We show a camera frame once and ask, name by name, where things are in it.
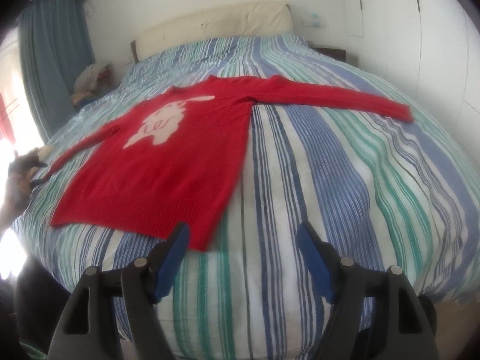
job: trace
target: curtain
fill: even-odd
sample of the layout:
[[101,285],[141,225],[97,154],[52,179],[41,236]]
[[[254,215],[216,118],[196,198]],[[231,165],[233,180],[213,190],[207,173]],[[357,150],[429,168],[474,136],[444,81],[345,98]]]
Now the curtain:
[[72,116],[74,83],[94,57],[82,0],[33,0],[19,18],[25,93],[47,142]]

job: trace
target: striped bedspread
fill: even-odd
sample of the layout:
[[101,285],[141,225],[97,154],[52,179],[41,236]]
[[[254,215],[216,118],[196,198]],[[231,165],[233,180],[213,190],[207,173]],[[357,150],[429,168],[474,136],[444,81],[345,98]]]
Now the striped bedspread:
[[[416,122],[299,105],[253,108],[241,178],[206,253],[189,251],[157,315],[175,354],[189,359],[305,358],[328,320],[295,245],[308,219],[362,266],[398,264],[417,292],[467,299],[480,287],[480,178],[438,123],[392,85],[310,50],[293,35],[219,38],[135,65],[121,86],[72,119],[53,161],[134,104],[171,85],[280,74],[375,93],[412,106]],[[49,227],[56,203],[92,150],[37,188],[15,223],[23,244],[73,290],[90,265],[123,267],[158,239],[92,225]],[[129,326],[121,299],[118,328]],[[364,324],[371,304],[365,304]]]

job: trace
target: beige headboard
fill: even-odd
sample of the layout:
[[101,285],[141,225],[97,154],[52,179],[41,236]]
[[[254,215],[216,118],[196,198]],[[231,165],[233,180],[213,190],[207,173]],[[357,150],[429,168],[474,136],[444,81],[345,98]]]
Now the beige headboard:
[[177,17],[145,31],[131,43],[135,61],[170,47],[227,36],[271,36],[293,33],[285,2],[228,5]]

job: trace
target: cartoon character print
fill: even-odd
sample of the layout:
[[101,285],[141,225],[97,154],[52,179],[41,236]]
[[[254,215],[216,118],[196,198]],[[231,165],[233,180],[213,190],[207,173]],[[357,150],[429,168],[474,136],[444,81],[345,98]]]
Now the cartoon character print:
[[178,100],[168,103],[158,111],[153,112],[145,118],[143,125],[138,132],[131,137],[123,147],[124,149],[138,142],[145,137],[153,137],[152,144],[160,145],[179,128],[183,119],[185,106],[190,101],[207,101],[214,99],[215,96],[191,97],[186,100]]

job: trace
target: red sweater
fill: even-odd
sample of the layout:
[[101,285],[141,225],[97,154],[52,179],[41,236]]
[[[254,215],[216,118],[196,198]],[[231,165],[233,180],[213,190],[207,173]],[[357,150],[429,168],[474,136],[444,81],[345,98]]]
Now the red sweater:
[[413,120],[407,105],[380,96],[280,76],[211,76],[188,88],[171,87],[52,164],[46,179],[101,143],[64,192],[51,225],[91,223],[166,238],[183,221],[190,225],[190,247],[204,251],[238,181],[256,101]]

